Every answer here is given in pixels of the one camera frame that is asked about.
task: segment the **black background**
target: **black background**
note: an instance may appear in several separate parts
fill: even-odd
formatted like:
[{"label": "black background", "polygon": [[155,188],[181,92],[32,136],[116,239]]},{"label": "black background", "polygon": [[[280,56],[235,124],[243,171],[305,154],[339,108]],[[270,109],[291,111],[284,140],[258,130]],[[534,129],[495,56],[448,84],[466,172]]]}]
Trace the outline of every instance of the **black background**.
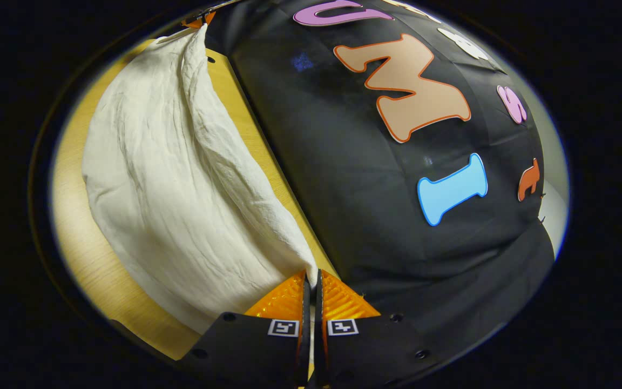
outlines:
[{"label": "black background", "polygon": [[[193,387],[69,308],[37,257],[25,193],[35,136],[73,72],[134,25],[197,5],[0,2],[0,387]],[[502,51],[558,121],[573,209],[558,263],[528,307],[414,387],[622,387],[622,2],[428,7],[481,34],[461,12],[528,54]]]}]

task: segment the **table surface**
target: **table surface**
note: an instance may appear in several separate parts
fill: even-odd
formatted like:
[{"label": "table surface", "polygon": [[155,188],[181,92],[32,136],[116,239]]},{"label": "table surface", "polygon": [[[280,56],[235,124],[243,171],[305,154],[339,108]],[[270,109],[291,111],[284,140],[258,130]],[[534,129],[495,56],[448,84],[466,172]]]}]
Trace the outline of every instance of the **table surface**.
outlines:
[{"label": "table surface", "polygon": [[[81,176],[88,128],[102,93],[119,71],[152,41],[143,42],[111,64],[89,86],[77,104],[59,141],[52,170],[52,218],[69,272],[96,308],[107,318],[123,323],[133,334],[166,356],[180,359],[200,334],[165,312],[129,276],[94,223]],[[318,267],[337,276],[270,152],[227,57],[210,49],[206,52],[215,59],[214,63],[208,62],[215,91],[239,129],[249,152],[266,174],[277,198],[296,219]]]}]

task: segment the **orange clip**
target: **orange clip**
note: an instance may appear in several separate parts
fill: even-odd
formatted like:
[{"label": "orange clip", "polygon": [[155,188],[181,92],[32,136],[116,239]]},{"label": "orange clip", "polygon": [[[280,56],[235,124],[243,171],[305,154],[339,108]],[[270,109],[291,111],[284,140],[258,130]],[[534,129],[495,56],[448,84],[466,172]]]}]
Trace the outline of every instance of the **orange clip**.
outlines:
[{"label": "orange clip", "polygon": [[[212,20],[214,16],[215,16],[215,12],[211,12],[208,15],[205,15],[205,23],[210,24],[210,20]],[[200,29],[201,27],[203,27],[203,21],[201,18],[198,18],[194,20],[193,22],[187,23],[186,20],[184,19],[182,20],[182,25],[184,27],[190,27],[192,29]]]}]

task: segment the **screw hole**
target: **screw hole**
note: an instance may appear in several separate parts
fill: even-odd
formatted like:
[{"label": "screw hole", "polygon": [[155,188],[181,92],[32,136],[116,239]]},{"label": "screw hole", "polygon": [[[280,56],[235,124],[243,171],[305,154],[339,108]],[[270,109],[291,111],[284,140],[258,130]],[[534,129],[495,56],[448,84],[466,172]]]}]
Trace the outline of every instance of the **screw hole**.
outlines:
[{"label": "screw hole", "polygon": [[345,370],[343,372],[340,372],[340,374],[336,375],[335,379],[338,382],[349,382],[354,379],[354,374],[349,370]]},{"label": "screw hole", "polygon": [[414,354],[414,357],[416,359],[424,359],[425,357],[428,357],[429,355],[431,355],[429,350],[420,350],[417,352],[417,354]]},{"label": "screw hole", "polygon": [[198,359],[206,359],[208,357],[208,353],[200,348],[193,350],[191,353]]}]

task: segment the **white cloth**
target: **white cloth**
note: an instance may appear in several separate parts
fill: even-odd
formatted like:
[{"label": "white cloth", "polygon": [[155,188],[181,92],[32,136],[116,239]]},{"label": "white cloth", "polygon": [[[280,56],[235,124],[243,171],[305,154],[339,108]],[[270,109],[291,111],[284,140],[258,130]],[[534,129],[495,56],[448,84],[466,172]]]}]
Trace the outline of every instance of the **white cloth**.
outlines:
[{"label": "white cloth", "polygon": [[83,178],[94,220],[166,312],[204,333],[316,263],[208,75],[204,25],[158,39],[105,91]]}]

